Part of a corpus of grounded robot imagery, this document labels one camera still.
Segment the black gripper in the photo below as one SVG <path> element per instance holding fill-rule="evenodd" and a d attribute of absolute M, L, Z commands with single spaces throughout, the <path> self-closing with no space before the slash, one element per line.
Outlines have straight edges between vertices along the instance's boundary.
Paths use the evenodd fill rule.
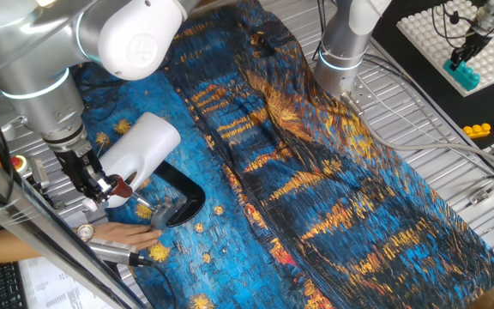
<path fill-rule="evenodd" d="M 99 159 L 92 150 L 81 156 L 73 150 L 57 151 L 55 156 L 74 187 L 97 204 L 106 203 L 119 186 L 120 176 L 103 175 Z"/>

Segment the neighbour robot black gripper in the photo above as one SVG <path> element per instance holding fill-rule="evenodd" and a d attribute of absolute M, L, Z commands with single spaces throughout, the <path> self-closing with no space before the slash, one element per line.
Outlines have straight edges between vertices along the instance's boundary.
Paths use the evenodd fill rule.
<path fill-rule="evenodd" d="M 456 68 L 459 68 L 460 66 L 464 67 L 473 55 L 478 55 L 491 40 L 492 37 L 477 33 L 468 36 L 463 46 L 453 49 L 450 56 L 451 63 L 455 65 Z"/>

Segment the bare person hand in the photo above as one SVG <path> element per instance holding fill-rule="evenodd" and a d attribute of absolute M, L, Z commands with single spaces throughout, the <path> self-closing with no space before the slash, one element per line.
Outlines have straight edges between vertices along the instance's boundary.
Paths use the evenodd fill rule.
<path fill-rule="evenodd" d="M 152 229 L 149 225 L 123 224 L 106 222 L 94 226 L 97 239 L 114 241 L 121 244 L 133 245 L 143 250 L 155 245 L 162 232 Z"/>

